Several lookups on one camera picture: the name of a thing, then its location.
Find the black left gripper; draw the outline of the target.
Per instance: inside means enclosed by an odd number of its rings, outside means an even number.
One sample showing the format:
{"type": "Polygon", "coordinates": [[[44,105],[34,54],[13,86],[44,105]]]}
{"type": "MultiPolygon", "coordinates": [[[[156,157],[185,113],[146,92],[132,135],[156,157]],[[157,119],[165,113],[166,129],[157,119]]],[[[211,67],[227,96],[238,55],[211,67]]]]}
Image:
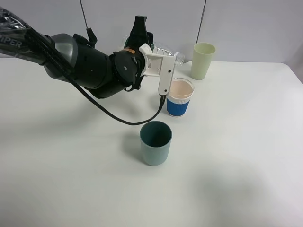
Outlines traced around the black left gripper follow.
{"type": "Polygon", "coordinates": [[[129,36],[129,47],[113,52],[109,56],[112,63],[112,72],[119,84],[127,92],[139,90],[143,80],[145,59],[138,50],[140,46],[149,41],[149,46],[154,47],[153,33],[146,31],[146,16],[136,16],[129,36]]]}

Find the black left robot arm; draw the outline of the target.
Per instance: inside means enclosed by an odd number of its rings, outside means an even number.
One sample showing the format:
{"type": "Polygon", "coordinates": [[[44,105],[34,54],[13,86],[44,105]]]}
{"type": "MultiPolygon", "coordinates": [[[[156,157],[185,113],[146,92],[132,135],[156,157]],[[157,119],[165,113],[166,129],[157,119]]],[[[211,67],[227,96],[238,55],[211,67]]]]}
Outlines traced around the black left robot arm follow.
{"type": "Polygon", "coordinates": [[[130,39],[121,51],[106,55],[95,48],[97,38],[91,28],[88,38],[79,34],[42,35],[12,12],[0,9],[0,52],[34,62],[56,80],[75,83],[98,99],[122,90],[141,87],[146,65],[140,46],[152,45],[153,33],[146,30],[146,16],[136,16],[130,39]]]}

